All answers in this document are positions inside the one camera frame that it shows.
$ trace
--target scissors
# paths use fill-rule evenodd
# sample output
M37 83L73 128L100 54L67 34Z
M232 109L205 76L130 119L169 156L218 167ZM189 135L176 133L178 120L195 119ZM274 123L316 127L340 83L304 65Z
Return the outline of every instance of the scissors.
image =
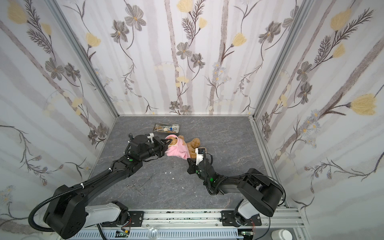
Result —
M132 180L133 185L127 185L127 189L132 189L134 188L136 191L138 191L140 193L141 196L144 196L142 193L144 192L144 185L149 182L149 180L155 176L156 173L154 173L152 176L149 177L149 179L143 183L143 184L136 184L137 183L137 179L136 180Z

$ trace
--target marble pattern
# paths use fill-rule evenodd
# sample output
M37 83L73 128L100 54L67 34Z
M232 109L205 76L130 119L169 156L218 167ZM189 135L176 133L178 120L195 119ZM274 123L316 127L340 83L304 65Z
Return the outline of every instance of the marble pattern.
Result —
M237 175L249 168L266 173L255 136L247 117L118 117L100 155L92 176L108 168L122 156L133 136L150 133L156 122L180 124L180 135L191 141L199 137L201 145L214 156L213 166L223 175ZM215 209L235 208L241 194L210 196L196 175L187 173L186 160L164 156L144 163L133 176L113 185L96 197L91 205L118 200L130 209ZM143 196L133 188L132 181L145 183Z

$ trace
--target black mounting plate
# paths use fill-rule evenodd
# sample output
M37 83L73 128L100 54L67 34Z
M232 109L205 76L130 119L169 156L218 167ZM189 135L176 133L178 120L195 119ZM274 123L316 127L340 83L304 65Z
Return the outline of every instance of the black mounting plate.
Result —
M131 227L141 227L141 224L143 222L143 216L144 216L144 211L128 211L129 215L131 217ZM103 222L101 224L102 227L117 227L116 224L112 222Z
M262 225L262 220L260 219L260 214L256 214L256 215L252 216L251 219L248 221L248 223L243 225L243 226L252 226L251 220L253 221L255 226L261 226ZM228 210L221 211L221 220L220 221L223 223L223 227L234 226L233 223L235 222L235 218L233 215L233 211L228 211Z

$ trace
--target pink doll clothing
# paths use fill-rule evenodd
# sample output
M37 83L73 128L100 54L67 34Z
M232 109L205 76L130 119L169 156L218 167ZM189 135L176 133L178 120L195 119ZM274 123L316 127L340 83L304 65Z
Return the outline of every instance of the pink doll clothing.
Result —
M184 142L184 140L173 134L168 135L166 139L169 139L170 137L177 138L177 143L175 145L168 145L168 149L166 151L167 156L176 156L183 159L190 158L191 156L189 154L187 144Z

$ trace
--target stuffed animal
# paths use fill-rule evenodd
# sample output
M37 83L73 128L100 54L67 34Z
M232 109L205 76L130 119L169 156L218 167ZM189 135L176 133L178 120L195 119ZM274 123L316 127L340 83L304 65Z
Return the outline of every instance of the stuffed animal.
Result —
M195 148L200 147L200 139L194 138L192 141L185 143L184 136L177 137L176 135L168 135L166 139L172 139L172 142L168 145L166 151L167 156L177 156L183 159L196 158Z

